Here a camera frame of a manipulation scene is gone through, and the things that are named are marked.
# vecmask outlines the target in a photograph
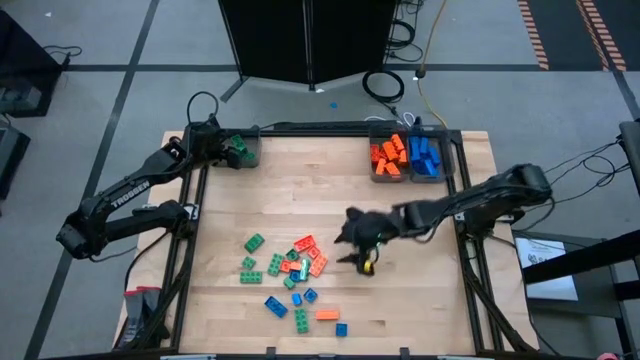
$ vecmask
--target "wooden tabletop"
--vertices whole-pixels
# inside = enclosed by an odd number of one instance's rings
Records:
[[[164,141],[179,135],[168,132]],[[495,174],[487,133],[463,132],[463,138],[472,183]],[[271,137],[263,138],[258,168],[210,169],[180,352],[264,354],[266,347],[274,346],[278,354],[398,354],[400,347],[409,347],[415,355],[475,353],[450,219],[440,225],[429,244],[390,242],[382,249],[372,278],[358,275],[353,265],[335,262],[352,250],[349,245],[333,244],[347,207],[389,211],[399,202],[447,195],[445,184],[373,183],[368,151],[367,138]],[[191,200],[197,177],[193,176]],[[461,189],[459,176],[456,182]],[[154,187],[149,202],[178,199],[180,185],[176,180]],[[162,232],[140,235],[139,250]],[[498,225],[495,232],[512,240],[506,225]],[[257,260],[254,270],[264,272],[263,282],[240,284],[241,262],[248,255],[243,245],[255,233],[266,239],[251,255]],[[274,253],[285,254],[295,240],[308,234],[329,263],[320,277],[310,276],[307,283],[287,290],[284,274],[269,276],[267,267]],[[169,242],[163,241],[141,258],[129,288],[161,286]],[[495,241],[485,245],[498,307],[522,337],[537,347],[515,251]],[[299,335],[291,294],[304,293],[308,287],[318,293],[318,300],[303,305],[310,331]],[[264,305],[269,296],[289,309],[283,319]],[[491,348],[480,301],[478,308],[485,346]],[[316,321],[318,309],[339,309],[349,335],[337,338],[335,321]],[[174,316],[175,306],[168,313],[169,329]],[[123,310],[121,322],[125,317]]]

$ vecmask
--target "orange lego bricks in bin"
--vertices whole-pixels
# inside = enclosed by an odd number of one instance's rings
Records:
[[[329,259],[327,259],[326,256],[322,254],[318,255],[316,259],[313,260],[313,263],[311,264],[311,269],[309,270],[309,274],[315,277],[320,276],[322,269],[324,269],[325,265],[327,265],[327,261],[329,261]]]
[[[306,249],[308,249],[308,248],[310,248],[310,247],[314,246],[315,244],[316,244],[316,241],[315,241],[315,240],[313,240],[313,236],[308,235],[308,236],[305,236],[305,237],[303,237],[302,239],[300,239],[300,240],[298,240],[298,241],[294,242],[294,243],[293,243],[293,249],[294,249],[296,252],[303,252],[303,251],[305,251]]]
[[[398,158],[398,153],[396,153],[396,148],[391,141],[385,141],[384,144],[382,144],[382,148],[384,149],[384,152],[387,154],[387,158],[389,158],[389,161],[393,161]]]
[[[316,320],[338,320],[340,311],[338,310],[318,310],[316,311]]]
[[[378,166],[376,167],[376,175],[384,174],[384,167],[386,164],[387,160],[385,159],[380,159],[380,161],[378,161]]]
[[[400,151],[400,160],[398,160],[398,164],[407,165],[408,163],[409,163],[409,160],[407,159],[407,151],[406,150]]]
[[[387,169],[391,175],[400,175],[400,170],[398,170],[398,167],[394,163],[387,163],[387,165],[385,165],[385,169]]]
[[[391,142],[393,143],[393,146],[396,147],[396,151],[404,150],[404,144],[402,143],[402,139],[400,139],[400,135],[393,134],[391,136]]]

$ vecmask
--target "black pole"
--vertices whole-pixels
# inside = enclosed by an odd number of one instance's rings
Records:
[[[524,282],[535,284],[633,259],[640,254],[640,230],[572,251],[523,269]]]

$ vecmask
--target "blue lego bricks in bin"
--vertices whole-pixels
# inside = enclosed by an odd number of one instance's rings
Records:
[[[315,291],[313,291],[312,288],[309,288],[304,293],[304,298],[307,299],[309,303],[313,303],[318,298],[318,294]]]
[[[345,337],[347,336],[347,324],[336,324],[336,336]]]
[[[409,137],[410,160],[411,162],[420,160],[420,138],[417,136]]]
[[[293,301],[293,305],[300,306],[302,305],[302,296],[299,293],[291,294],[291,301]]]
[[[273,296],[269,296],[264,304],[279,318],[283,318],[287,311],[289,311],[284,305],[280,303],[280,301],[278,301]]]
[[[300,271],[298,271],[298,270],[291,270],[291,273],[289,273],[289,278],[290,278],[293,282],[300,282]]]

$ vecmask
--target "red lego brick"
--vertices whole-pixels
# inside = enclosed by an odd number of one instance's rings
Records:
[[[309,248],[309,250],[307,250],[307,254],[309,254],[309,256],[312,259],[315,259],[315,258],[318,257],[318,255],[320,255],[320,249],[318,249],[315,246],[312,246],[312,247]]]
[[[320,276],[322,269],[324,269],[325,265],[327,265],[327,261],[329,261],[329,259],[327,259],[326,256],[322,254],[318,255],[318,257],[316,257],[316,259],[313,260],[313,263],[311,264],[311,269],[309,270],[309,274],[315,277]]]
[[[280,271],[289,272],[290,270],[291,270],[291,261],[282,260],[282,263],[280,264]]]
[[[314,246],[316,244],[316,241],[313,240],[313,236],[308,235],[303,237],[302,239],[296,241],[293,243],[293,249],[297,252],[303,252],[306,249]]]

